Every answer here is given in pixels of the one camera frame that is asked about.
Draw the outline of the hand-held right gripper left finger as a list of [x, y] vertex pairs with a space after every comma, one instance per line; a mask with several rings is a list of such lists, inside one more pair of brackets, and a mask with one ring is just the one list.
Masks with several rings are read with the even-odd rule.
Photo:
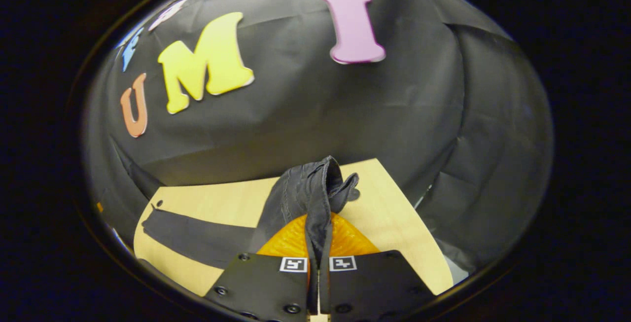
[[238, 254], [205, 299], [259, 322], [308, 322], [313, 264], [306, 218], [287, 223], [256, 253]]

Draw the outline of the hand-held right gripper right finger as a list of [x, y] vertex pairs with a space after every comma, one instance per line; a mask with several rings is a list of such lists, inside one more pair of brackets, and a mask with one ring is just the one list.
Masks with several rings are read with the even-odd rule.
[[379, 250], [339, 214], [325, 243], [319, 310], [330, 322], [394, 322], [435, 298], [402, 252]]

